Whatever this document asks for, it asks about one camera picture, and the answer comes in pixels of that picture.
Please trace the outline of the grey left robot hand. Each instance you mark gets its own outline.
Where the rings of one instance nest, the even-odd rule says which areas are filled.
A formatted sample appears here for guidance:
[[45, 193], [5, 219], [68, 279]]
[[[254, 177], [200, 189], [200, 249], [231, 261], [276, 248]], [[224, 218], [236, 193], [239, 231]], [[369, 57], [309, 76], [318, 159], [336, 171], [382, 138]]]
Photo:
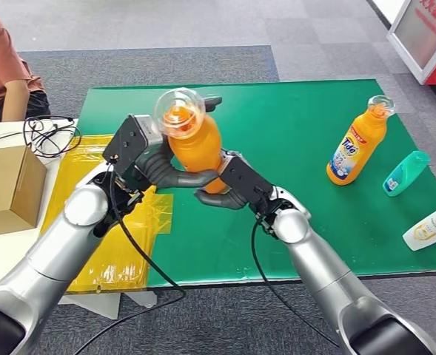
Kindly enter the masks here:
[[221, 194], [228, 186], [218, 175], [222, 140], [216, 122], [206, 112], [205, 100], [192, 91], [167, 92], [154, 114], [162, 142], [142, 156], [136, 167], [157, 188], [202, 188]]

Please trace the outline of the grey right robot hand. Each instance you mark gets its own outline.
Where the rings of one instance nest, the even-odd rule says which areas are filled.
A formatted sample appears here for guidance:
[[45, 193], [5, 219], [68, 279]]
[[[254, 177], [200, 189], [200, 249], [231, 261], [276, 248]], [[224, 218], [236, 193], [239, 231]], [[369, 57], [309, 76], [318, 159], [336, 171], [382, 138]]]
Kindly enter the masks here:
[[[222, 162], [218, 168], [218, 173], [219, 175], [221, 175], [231, 161], [231, 159], [234, 157], [238, 157], [244, 163], [247, 163], [247, 161], [241, 152], [238, 151], [222, 148], [220, 150], [220, 157], [222, 158]], [[206, 206], [214, 206], [232, 210], [242, 209], [248, 203], [246, 198], [241, 196], [238, 192], [235, 192], [234, 189], [228, 187], [225, 191], [225, 193], [222, 194], [210, 194], [206, 192], [204, 189], [196, 189], [194, 193], [194, 196], [201, 203]]]

